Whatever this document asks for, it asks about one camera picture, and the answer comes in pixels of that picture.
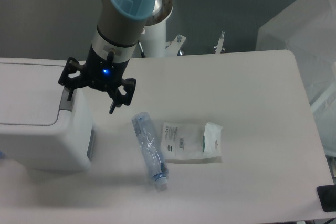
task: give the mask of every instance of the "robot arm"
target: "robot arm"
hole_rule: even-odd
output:
[[[131,104],[136,80],[124,80],[122,76],[154,4],[155,0],[102,0],[103,9],[85,64],[70,57],[58,81],[69,89],[68,100],[74,89],[89,86],[108,93],[113,100],[110,114],[115,107]],[[80,75],[69,76],[77,71]]]

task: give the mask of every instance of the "sealed plastic bag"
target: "sealed plastic bag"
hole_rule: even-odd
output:
[[[220,158],[221,131],[221,126],[210,122],[204,129],[196,124],[164,123],[161,151],[167,162]]]

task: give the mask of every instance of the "white machine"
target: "white machine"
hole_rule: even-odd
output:
[[[67,101],[69,92],[57,83],[64,68],[59,61],[44,64],[0,58],[0,150],[28,168],[86,170],[92,114],[81,90]]]

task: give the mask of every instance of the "white table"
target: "white table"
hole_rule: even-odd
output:
[[[108,114],[84,89],[98,126],[88,172],[55,174],[0,161],[0,223],[270,223],[336,217],[316,188],[332,184],[292,53],[131,60],[130,107]],[[148,185],[130,119],[223,126],[223,162],[169,164],[168,190]]]

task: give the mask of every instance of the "barcode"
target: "barcode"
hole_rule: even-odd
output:
[[[180,138],[180,149],[184,149],[184,138]]]

